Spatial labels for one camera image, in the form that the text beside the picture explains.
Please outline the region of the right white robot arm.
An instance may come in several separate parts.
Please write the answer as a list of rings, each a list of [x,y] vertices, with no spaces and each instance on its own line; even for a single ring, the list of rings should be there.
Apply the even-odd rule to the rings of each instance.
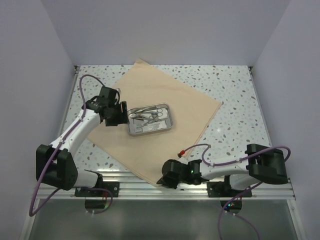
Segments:
[[[181,150],[178,160],[169,159],[163,164],[157,185],[176,189],[180,183],[197,186],[224,177],[223,192],[232,197],[252,185],[288,183],[286,161],[291,149],[287,146],[249,144],[242,156],[216,158],[212,162],[205,160],[205,150],[200,159],[188,161],[186,153],[191,149],[189,146]]]

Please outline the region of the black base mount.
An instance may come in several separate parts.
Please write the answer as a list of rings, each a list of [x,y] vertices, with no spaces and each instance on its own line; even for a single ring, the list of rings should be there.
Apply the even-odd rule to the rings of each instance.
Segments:
[[[228,183],[222,181],[207,182],[206,189],[209,198],[233,198],[244,192],[244,190],[232,189]]]
[[[106,195],[105,191],[102,191],[100,189],[106,189],[110,192],[107,193],[108,197],[112,195],[114,198],[117,198],[119,196],[120,183],[118,181],[104,181],[101,186],[96,187],[96,189],[99,190],[88,190],[85,188],[77,187],[75,189],[74,195],[76,197],[83,198],[99,198]]]

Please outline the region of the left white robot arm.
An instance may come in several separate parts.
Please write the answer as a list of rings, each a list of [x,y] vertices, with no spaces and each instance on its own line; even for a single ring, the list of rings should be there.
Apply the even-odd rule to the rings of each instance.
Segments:
[[[107,127],[128,123],[127,103],[118,89],[103,86],[99,95],[84,102],[78,116],[56,140],[36,150],[36,180],[62,190],[86,188],[92,196],[103,193],[102,176],[79,170],[74,156],[87,136],[102,122]]]

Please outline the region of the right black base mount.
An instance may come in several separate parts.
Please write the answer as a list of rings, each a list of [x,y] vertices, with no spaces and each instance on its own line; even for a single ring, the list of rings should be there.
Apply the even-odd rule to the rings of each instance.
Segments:
[[[222,181],[207,182],[206,189],[209,198],[233,198],[244,192],[244,190],[232,189],[228,183]]]

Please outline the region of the stainless steel tray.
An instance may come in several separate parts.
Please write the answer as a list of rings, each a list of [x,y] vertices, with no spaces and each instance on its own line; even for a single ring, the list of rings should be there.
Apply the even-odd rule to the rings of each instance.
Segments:
[[[127,116],[127,132],[134,137],[169,131],[174,125],[167,103],[135,107],[127,111]]]

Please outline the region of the steel surgical scissors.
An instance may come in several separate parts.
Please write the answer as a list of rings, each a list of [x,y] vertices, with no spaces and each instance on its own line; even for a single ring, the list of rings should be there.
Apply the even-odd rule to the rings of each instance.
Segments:
[[[157,121],[159,121],[159,120],[160,120],[160,119],[159,119],[158,115],[157,115],[157,114],[153,114],[153,115],[151,115],[151,116],[149,117],[149,120],[147,120],[147,122],[143,125],[143,127],[146,126],[146,125],[148,125],[148,124],[157,122]]]

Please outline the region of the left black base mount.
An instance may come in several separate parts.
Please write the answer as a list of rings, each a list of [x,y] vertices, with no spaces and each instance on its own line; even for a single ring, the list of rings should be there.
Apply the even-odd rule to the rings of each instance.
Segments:
[[[119,196],[120,183],[118,181],[104,181],[101,186],[96,187],[96,189],[99,190],[88,190],[85,188],[77,187],[75,189],[74,195],[76,197],[83,198],[99,198],[106,195],[105,191],[102,191],[100,189],[106,189],[110,192],[107,193],[108,197],[112,195],[114,198],[117,198]]]

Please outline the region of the green suture packet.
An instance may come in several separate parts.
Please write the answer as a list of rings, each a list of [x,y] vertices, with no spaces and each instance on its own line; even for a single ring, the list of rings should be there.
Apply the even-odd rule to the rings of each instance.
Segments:
[[[146,122],[144,120],[137,120],[134,122],[134,131],[136,133],[142,133],[143,132],[143,125]]]

